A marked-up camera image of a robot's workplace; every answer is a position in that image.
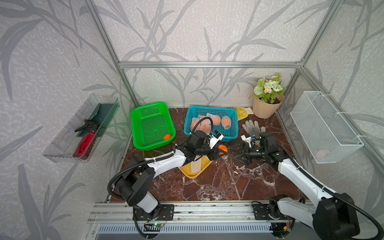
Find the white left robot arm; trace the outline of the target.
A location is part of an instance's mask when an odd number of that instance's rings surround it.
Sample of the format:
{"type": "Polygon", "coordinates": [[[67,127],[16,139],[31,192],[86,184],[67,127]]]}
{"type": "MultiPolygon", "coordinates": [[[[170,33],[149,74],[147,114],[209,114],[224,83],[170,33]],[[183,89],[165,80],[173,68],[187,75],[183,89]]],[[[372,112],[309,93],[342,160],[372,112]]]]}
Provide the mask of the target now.
{"type": "Polygon", "coordinates": [[[206,134],[202,131],[191,133],[170,153],[152,158],[132,158],[126,168],[116,174],[108,183],[111,196],[124,200],[130,207],[142,209],[150,216],[160,212],[161,204],[150,193],[151,184],[157,176],[196,161],[196,157],[207,157],[216,161],[228,154],[221,142],[224,135],[218,131],[206,134]]]}

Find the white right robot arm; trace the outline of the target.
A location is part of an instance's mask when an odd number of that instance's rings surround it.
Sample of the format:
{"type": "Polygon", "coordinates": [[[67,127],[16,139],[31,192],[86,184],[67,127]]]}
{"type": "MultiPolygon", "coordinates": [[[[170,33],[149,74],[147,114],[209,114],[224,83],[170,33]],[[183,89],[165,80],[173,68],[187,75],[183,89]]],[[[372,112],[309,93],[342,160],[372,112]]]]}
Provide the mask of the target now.
{"type": "Polygon", "coordinates": [[[286,195],[270,198],[268,211],[272,218],[287,216],[315,230],[322,240],[348,240],[360,234],[354,201],[339,195],[309,174],[292,156],[276,143],[274,134],[261,133],[258,140],[248,135],[229,146],[235,160],[243,165],[263,160],[288,178],[311,201],[307,206],[286,195]]]}

